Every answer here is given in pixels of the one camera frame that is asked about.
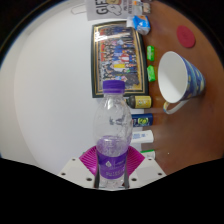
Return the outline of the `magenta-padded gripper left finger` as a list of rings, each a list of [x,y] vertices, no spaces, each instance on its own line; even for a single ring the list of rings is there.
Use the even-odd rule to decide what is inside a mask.
[[[71,158],[58,176],[84,188],[94,188],[98,171],[96,147],[92,147],[78,158]]]

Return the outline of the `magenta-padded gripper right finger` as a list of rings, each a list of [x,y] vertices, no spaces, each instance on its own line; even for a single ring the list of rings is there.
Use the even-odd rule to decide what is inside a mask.
[[[140,188],[166,176],[155,157],[154,150],[139,152],[129,147],[124,183],[126,189]]]

